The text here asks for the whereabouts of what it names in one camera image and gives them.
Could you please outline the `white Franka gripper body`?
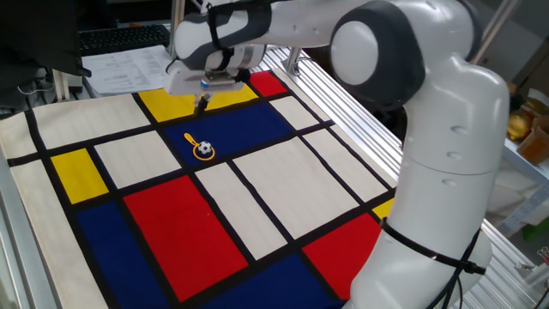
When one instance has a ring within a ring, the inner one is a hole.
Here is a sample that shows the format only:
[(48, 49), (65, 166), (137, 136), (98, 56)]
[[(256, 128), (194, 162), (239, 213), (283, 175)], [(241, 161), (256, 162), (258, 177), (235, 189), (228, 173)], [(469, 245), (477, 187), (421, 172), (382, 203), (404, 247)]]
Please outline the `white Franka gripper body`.
[(223, 71), (189, 70), (183, 64), (171, 64), (166, 69), (165, 91), (170, 95), (203, 95), (239, 91), (245, 84), (237, 76)]

